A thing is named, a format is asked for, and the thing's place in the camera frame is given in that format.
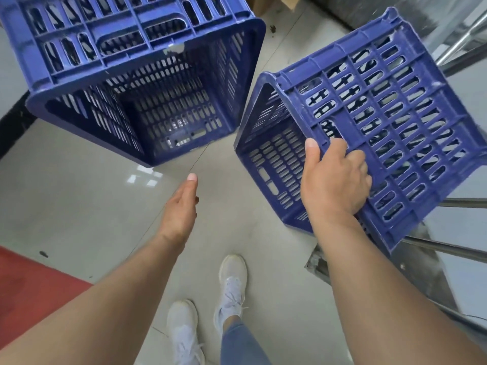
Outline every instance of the plastic basket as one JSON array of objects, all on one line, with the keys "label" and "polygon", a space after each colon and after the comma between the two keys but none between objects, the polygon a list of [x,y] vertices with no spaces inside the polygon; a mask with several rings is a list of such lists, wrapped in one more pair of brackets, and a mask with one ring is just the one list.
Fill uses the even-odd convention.
[{"label": "plastic basket", "polygon": [[245,0],[0,0],[34,115],[145,166],[235,131],[265,24]]},{"label": "plastic basket", "polygon": [[396,9],[279,73],[262,73],[235,151],[282,221],[312,232],[301,202],[304,140],[342,137],[373,188],[356,215],[391,252],[484,163],[486,142]]}]

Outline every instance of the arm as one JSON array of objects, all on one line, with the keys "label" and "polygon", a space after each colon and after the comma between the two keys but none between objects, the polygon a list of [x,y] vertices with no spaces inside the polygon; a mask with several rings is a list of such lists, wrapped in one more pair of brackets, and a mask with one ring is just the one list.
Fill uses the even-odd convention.
[{"label": "arm", "polygon": [[188,176],[167,202],[155,237],[0,351],[0,365],[132,365],[193,228],[197,185]]},{"label": "arm", "polygon": [[355,364],[487,364],[486,355],[368,240],[354,214],[372,184],[365,154],[332,140],[320,161],[306,141],[303,203],[327,258]]}]

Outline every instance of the blue jeans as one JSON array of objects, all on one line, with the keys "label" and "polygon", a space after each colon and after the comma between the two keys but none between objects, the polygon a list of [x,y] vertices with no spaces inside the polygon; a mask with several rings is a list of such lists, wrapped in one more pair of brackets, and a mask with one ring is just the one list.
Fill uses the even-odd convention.
[{"label": "blue jeans", "polygon": [[220,365],[271,365],[271,363],[248,328],[242,322],[236,322],[223,333]]}]

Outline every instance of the shoe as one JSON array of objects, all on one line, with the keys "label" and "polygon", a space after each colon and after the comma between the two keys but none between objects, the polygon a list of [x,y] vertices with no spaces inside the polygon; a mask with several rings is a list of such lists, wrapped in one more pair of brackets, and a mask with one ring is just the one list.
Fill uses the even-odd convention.
[{"label": "shoe", "polygon": [[225,320],[233,315],[242,316],[242,304],[247,286],[247,266],[244,259],[238,255],[228,255],[223,259],[218,275],[222,293],[213,323],[222,336]]},{"label": "shoe", "polygon": [[174,302],[167,313],[167,331],[172,341],[175,365],[204,365],[196,337],[198,312],[190,300]]}]

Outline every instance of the forearm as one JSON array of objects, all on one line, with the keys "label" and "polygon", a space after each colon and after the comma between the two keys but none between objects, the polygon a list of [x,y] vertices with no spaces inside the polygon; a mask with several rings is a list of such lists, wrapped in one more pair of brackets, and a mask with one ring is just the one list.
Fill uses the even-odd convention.
[{"label": "forearm", "polygon": [[356,364],[487,363],[484,353],[370,243],[353,216],[315,224]]},{"label": "forearm", "polygon": [[0,364],[132,365],[178,257],[158,242],[11,343]]}]

